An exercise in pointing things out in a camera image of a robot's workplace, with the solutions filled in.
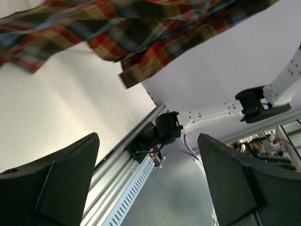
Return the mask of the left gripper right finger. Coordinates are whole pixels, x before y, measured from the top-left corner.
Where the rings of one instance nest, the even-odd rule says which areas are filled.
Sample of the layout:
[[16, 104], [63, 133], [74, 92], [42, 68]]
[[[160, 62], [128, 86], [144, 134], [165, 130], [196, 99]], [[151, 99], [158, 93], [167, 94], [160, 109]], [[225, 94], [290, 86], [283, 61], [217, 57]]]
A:
[[299, 226], [301, 174], [200, 134], [198, 147], [221, 226]]

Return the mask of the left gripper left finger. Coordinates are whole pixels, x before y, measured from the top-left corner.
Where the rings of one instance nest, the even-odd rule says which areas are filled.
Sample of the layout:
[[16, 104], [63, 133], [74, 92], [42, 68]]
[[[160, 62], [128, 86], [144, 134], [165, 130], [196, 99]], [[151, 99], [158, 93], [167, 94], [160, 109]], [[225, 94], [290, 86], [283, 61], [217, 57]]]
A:
[[2, 226], [78, 226], [100, 140], [91, 133], [75, 143], [0, 174]]

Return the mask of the brown plaid shirt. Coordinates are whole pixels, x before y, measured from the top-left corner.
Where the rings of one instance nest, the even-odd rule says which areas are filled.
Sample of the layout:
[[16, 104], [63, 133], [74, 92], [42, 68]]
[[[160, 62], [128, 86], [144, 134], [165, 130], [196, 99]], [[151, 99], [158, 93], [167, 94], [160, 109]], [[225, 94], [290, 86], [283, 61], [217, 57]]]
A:
[[0, 20], [0, 63], [35, 73], [54, 54], [85, 42], [119, 62], [126, 88], [268, 9], [272, 0], [46, 0]]

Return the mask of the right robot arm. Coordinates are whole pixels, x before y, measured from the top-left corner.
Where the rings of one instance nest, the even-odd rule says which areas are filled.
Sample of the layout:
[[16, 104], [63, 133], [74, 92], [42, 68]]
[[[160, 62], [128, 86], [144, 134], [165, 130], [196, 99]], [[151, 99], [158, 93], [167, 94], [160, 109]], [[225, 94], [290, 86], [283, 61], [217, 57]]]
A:
[[187, 133], [224, 122], [247, 124], [285, 113], [291, 109], [293, 96], [301, 89], [301, 49], [269, 84], [245, 89], [219, 105], [185, 112], [163, 113], [155, 124], [140, 133], [147, 147], [167, 145]]

